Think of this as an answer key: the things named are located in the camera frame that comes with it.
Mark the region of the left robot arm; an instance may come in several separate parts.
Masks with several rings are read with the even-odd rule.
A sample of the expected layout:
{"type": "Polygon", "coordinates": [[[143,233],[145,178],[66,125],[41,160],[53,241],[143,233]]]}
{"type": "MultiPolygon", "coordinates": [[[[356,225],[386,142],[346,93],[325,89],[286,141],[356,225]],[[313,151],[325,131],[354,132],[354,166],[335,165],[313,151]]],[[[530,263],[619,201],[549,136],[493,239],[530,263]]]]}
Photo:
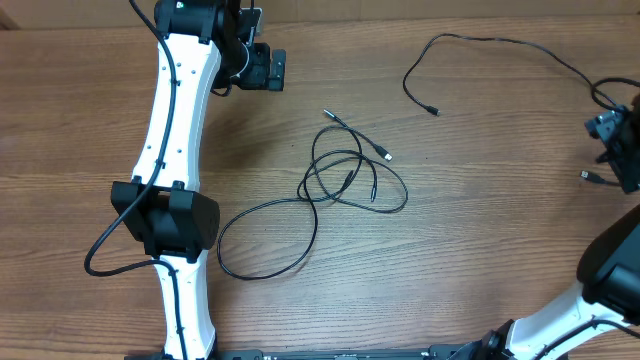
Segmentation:
{"type": "Polygon", "coordinates": [[[157,358],[211,359],[206,266],[220,210],[200,192],[208,100],[233,87],[282,90],[286,53],[256,42],[263,11],[238,1],[159,1],[149,22],[158,41],[150,124],[131,179],[113,184],[111,202],[161,284],[167,332],[157,358]]]}

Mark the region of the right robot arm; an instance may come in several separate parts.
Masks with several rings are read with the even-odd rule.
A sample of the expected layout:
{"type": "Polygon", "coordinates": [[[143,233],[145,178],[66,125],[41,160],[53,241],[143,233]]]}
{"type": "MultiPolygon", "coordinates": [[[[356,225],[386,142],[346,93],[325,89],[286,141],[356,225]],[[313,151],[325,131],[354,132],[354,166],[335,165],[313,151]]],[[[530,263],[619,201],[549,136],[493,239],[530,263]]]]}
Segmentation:
{"type": "MultiPolygon", "coordinates": [[[[639,189],[639,99],[585,123],[606,147],[629,194],[639,189]]],[[[634,207],[597,236],[582,255],[577,281],[538,312],[510,320],[486,334],[473,359],[566,359],[581,344],[612,330],[632,337],[639,324],[639,208],[634,207]]]]}

